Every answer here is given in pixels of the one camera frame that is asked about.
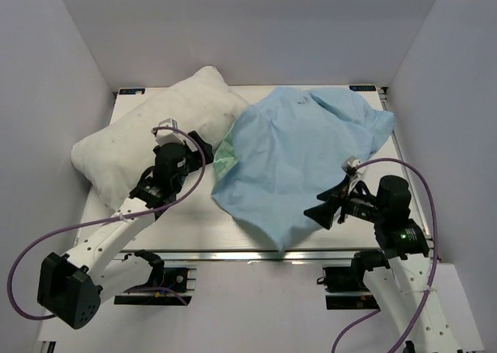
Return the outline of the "blue green satin pillowcase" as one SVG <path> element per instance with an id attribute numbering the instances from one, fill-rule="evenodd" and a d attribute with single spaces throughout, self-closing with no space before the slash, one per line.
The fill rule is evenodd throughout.
<path id="1" fill-rule="evenodd" d="M 277 87 L 236 119 L 218 147 L 212 199 L 284 251 L 319 230 L 304 211 L 343 180 L 342 164 L 370 159 L 393 129 L 392 112 L 349 89 Z"/>

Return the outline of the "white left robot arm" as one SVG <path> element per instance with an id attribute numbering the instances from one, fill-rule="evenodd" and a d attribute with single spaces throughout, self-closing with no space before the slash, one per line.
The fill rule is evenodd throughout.
<path id="1" fill-rule="evenodd" d="M 51 253 L 42 262 L 37 301 L 75 330 L 108 299 L 128 290 L 150 292 L 162 286 L 164 261 L 159 255 L 139 250 L 120 263 L 113 259 L 183 198 L 180 192 L 188 174 L 204 173 L 214 159 L 212 145 L 195 131 L 159 126 L 153 133 L 155 162 L 144 170 L 111 221 L 82 244 L 63 255 Z"/>

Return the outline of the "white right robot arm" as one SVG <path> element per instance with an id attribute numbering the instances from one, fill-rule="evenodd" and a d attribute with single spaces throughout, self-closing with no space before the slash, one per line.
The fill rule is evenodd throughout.
<path id="1" fill-rule="evenodd" d="M 318 195 L 319 205 L 304 215 L 328 229 L 349 216 L 370 222 L 377 250 L 354 254 L 350 278 L 355 287 L 369 290 L 380 311 L 398 334 L 393 352 L 460 352 L 433 288 L 436 259 L 419 225 L 410 217 L 408 183 L 386 175 L 372 195 L 362 181 L 347 175 L 337 186 Z"/>

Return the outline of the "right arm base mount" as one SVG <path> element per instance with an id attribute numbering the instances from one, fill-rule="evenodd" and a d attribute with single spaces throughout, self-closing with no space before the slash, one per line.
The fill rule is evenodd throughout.
<path id="1" fill-rule="evenodd" d="M 371 291 L 365 286 L 366 271 L 389 268 L 384 253 L 379 250 L 359 251 L 348 266 L 328 266 L 316 283 L 325 288 L 327 310 L 378 310 Z"/>

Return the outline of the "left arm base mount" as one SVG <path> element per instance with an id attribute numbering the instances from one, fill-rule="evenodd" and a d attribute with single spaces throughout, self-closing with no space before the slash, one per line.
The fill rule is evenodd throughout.
<path id="1" fill-rule="evenodd" d="M 117 295 L 114 305 L 122 306 L 188 306 L 196 288 L 196 269 L 167 265 L 155 253 L 141 250 L 134 252 L 152 267 L 149 280 L 131 291 Z"/>

